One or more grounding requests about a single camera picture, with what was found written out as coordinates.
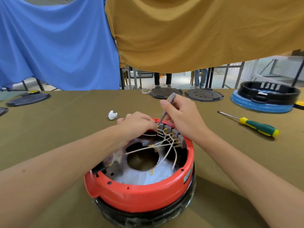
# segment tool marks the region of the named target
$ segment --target person's left hand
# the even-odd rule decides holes
[[[157,124],[153,119],[140,112],[127,114],[126,118],[119,118],[117,124],[125,131],[124,134],[128,142],[144,134],[147,130],[157,131]]]

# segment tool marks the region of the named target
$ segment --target gray terminal block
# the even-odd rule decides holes
[[[169,126],[169,125],[165,125],[165,128],[164,128],[164,132],[166,134],[170,134],[172,132],[172,126]]]
[[[164,130],[165,129],[165,124],[164,123],[158,123],[158,124],[159,124],[158,129],[160,129],[160,130]]]
[[[173,129],[172,130],[172,135],[171,135],[171,137],[173,138],[173,139],[175,139],[175,138],[178,138],[178,135],[180,134],[176,129]]]
[[[180,145],[182,149],[187,148],[187,144],[186,144],[186,141],[185,141],[184,137],[181,134],[179,134],[178,138],[179,138],[178,139],[178,142],[179,142],[178,145]]]

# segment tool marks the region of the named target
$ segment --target red plastic rim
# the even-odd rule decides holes
[[[162,123],[176,129],[173,123]],[[99,177],[92,177],[92,172],[88,172],[84,176],[87,192],[92,198],[101,197],[112,207],[131,213],[153,211],[174,203],[187,190],[193,171],[193,144],[190,139],[184,139],[188,150],[187,161],[171,177],[150,185],[129,185],[112,181],[101,171],[98,172]]]

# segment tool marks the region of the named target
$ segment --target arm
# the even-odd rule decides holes
[[[26,227],[105,157],[156,128],[149,116],[137,112],[118,119],[116,126],[1,171],[1,227]]]
[[[209,130],[190,99],[162,100],[177,129],[198,144],[248,197],[272,228],[304,227],[304,192],[276,176]]]

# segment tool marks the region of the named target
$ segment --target blue plastic base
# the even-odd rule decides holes
[[[287,113],[292,110],[293,105],[272,105],[253,102],[249,99],[245,99],[238,95],[237,90],[235,90],[231,96],[231,101],[235,104],[240,105],[245,108],[268,112],[268,113]]]

